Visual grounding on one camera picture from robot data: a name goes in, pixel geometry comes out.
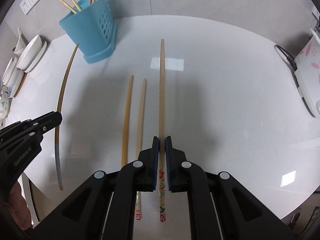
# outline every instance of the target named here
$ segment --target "power cord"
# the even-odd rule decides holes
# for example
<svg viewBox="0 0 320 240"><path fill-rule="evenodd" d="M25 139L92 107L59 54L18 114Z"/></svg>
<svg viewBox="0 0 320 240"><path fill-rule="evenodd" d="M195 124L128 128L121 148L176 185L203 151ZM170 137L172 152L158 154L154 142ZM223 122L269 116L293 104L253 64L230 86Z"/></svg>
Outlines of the power cord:
<svg viewBox="0 0 320 240"><path fill-rule="evenodd" d="M278 44L276 44L275 47L279 49L282 52L282 54L286 57L287 61L292 66L293 71L296 71L298 68L297 68L297 64L294 62L294 57L292 56L292 54L290 54L287 50L285 50Z"/></svg>

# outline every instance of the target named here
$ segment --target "stacked plates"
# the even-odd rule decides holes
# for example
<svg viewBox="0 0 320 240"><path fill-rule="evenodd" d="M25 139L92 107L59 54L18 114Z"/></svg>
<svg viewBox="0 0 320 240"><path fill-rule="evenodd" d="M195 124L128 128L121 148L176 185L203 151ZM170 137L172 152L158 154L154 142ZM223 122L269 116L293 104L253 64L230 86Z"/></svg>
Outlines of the stacked plates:
<svg viewBox="0 0 320 240"><path fill-rule="evenodd" d="M3 76L3 85L8 88L12 88L10 98L17 92L21 86L22 81L26 73L33 70L42 58L47 42L41 40L40 36L34 37L30 43L23 50L19 60L16 57L12 57L7 65L7 68Z"/></svg>

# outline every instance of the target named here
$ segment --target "human hand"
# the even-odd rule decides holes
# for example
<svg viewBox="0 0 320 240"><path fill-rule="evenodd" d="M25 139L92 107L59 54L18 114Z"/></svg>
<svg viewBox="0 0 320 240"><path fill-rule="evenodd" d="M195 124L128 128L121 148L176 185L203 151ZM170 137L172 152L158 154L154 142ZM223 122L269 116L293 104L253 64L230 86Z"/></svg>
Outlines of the human hand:
<svg viewBox="0 0 320 240"><path fill-rule="evenodd" d="M27 207L26 200L21 195L19 182L13 185L7 201L4 202L4 206L22 230L31 227L31 213Z"/></svg>

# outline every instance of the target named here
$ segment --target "white table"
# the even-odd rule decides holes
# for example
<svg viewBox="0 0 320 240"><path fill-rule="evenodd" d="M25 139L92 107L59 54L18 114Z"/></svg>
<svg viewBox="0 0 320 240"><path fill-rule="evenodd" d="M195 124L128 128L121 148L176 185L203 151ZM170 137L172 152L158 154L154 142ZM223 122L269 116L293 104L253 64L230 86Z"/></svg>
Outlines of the white table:
<svg viewBox="0 0 320 240"><path fill-rule="evenodd" d="M167 58L184 60L166 70L166 135L205 171L230 172L279 218L319 186L320 120L313 118L274 43L211 20L143 16L119 20L116 49L88 65L78 51L65 91L60 130L64 191L54 161L54 131L26 169L32 182L60 203L97 170L120 169L122 126L130 74L134 75L129 159L135 158L143 78L147 78L143 148L158 135L159 70L150 68L165 39ZM55 111L74 44L51 42L12 102L7 125ZM188 239L187 195L168 193L167 222L159 222L158 192L142 193L136 239Z"/></svg>

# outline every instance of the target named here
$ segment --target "white bowl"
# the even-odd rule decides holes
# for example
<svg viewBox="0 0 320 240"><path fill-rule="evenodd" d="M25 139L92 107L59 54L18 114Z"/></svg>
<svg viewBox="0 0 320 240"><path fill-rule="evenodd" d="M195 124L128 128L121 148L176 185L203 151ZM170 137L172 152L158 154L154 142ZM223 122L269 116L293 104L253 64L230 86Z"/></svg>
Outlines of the white bowl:
<svg viewBox="0 0 320 240"><path fill-rule="evenodd" d="M24 48L23 49L20 49L20 50L14 50L13 53L18 55L18 56L21 56L22 52L24 51Z"/></svg>
<svg viewBox="0 0 320 240"><path fill-rule="evenodd" d="M19 40L17 42L17 45L14 49L14 53L17 53L17 51L19 51L19 50L24 50L25 48L26 48L26 44L24 43L22 36L20 36Z"/></svg>
<svg viewBox="0 0 320 240"><path fill-rule="evenodd" d="M4 85L7 86L7 87L13 87L16 84L16 82L18 80L18 77L20 76L21 72L23 72L22 69L19 69L19 68L15 67L13 72L12 72L11 77L8 80L8 82L6 84L4 84Z"/></svg>
<svg viewBox="0 0 320 240"><path fill-rule="evenodd" d="M30 66L35 57L39 54L42 48L42 40L39 35L34 37L32 41L26 46L24 51L22 52L17 67L19 69L25 70Z"/></svg>
<svg viewBox="0 0 320 240"><path fill-rule="evenodd" d="M3 74L3 79L2 82L3 83L7 83L9 78L11 77L11 74L15 68L15 66L17 65L17 61L18 59L16 57L12 57L7 65L7 68L4 71Z"/></svg>
<svg viewBox="0 0 320 240"><path fill-rule="evenodd" d="M28 73L28 72L30 72L31 70L33 70L33 68L38 64L39 60L41 60L41 58L42 58L42 56L43 56L43 54L44 54L44 52L45 52L45 49L47 48L47 42L44 41L42 44L43 44L43 45L42 45L42 48L41 48L39 54L38 54L38 55L36 56L36 58L33 60L33 62L31 63L31 65L25 70L25 73Z"/></svg>

